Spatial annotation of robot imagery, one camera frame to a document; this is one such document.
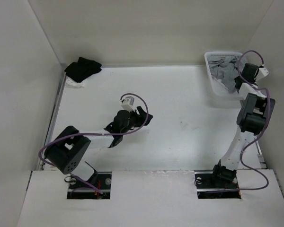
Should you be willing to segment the grey tank top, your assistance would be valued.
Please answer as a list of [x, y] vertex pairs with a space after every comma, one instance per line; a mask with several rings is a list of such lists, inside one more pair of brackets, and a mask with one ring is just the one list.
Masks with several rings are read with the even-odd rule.
[[234, 79], [239, 76], [237, 67], [239, 55], [206, 57], [211, 75], [219, 80], [230, 93], [236, 91]]

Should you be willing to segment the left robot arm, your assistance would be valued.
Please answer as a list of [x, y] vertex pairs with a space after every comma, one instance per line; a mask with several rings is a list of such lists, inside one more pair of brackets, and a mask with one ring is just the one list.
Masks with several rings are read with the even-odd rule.
[[68, 138], [46, 148], [44, 157], [57, 167], [64, 175], [74, 175], [80, 178], [85, 188], [93, 188], [97, 183], [96, 170], [82, 160], [88, 149], [114, 148], [123, 140], [123, 134], [130, 130], [147, 126], [153, 116], [147, 114], [141, 106], [136, 110], [120, 110], [113, 121], [99, 135], [79, 135], [79, 130], [73, 126], [66, 127], [56, 138]]

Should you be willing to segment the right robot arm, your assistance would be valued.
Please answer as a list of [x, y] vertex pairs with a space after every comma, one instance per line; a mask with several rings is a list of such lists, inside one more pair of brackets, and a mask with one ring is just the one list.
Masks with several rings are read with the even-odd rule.
[[243, 71], [235, 78], [235, 88], [244, 96], [244, 102], [238, 114], [238, 126], [229, 149], [213, 168], [210, 182], [215, 187], [233, 183], [239, 163], [248, 147], [254, 144], [268, 127], [275, 100], [266, 90], [263, 94], [256, 85], [257, 76], [266, 75], [264, 66], [246, 63]]

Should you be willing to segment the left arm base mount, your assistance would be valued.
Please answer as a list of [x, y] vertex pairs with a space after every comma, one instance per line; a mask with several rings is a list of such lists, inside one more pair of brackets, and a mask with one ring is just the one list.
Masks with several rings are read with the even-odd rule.
[[70, 175], [64, 178], [68, 184], [69, 200], [109, 200], [111, 196], [112, 172], [96, 172], [88, 184]]

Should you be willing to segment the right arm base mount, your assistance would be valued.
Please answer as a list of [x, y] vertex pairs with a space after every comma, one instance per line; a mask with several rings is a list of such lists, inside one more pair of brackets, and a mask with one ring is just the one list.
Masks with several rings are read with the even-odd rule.
[[195, 172], [194, 184], [199, 199], [241, 199], [237, 178], [232, 182], [214, 180], [212, 172]]

